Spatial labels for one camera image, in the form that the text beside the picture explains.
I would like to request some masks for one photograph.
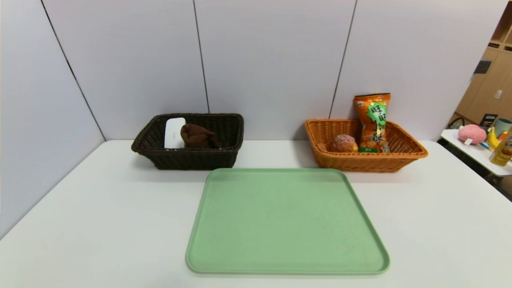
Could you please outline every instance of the plastic tray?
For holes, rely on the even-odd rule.
[[[379,274],[389,256],[334,169],[217,169],[186,261],[198,273]]]

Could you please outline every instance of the white card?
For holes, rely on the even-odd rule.
[[[187,124],[185,118],[172,118],[165,123],[164,148],[179,149],[185,148],[185,142],[181,138],[181,128]]]

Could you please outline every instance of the orange wicker basket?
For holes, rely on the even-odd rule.
[[[426,149],[399,125],[386,123],[386,138],[391,153],[334,153],[320,150],[339,134],[361,138],[359,120],[310,119],[305,123],[316,163],[323,168],[357,172],[396,172],[415,160],[428,156]]]

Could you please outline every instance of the banana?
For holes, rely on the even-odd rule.
[[[496,130],[494,129],[494,127],[490,129],[490,132],[487,135],[487,141],[489,142],[491,151],[494,151],[494,149],[496,149],[496,147],[500,144],[500,142],[496,138]]]

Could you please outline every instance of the pink plush toy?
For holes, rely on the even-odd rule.
[[[466,142],[468,139],[472,139],[472,145],[476,145],[487,138],[485,130],[478,127],[475,124],[470,124],[459,129],[459,140]]]

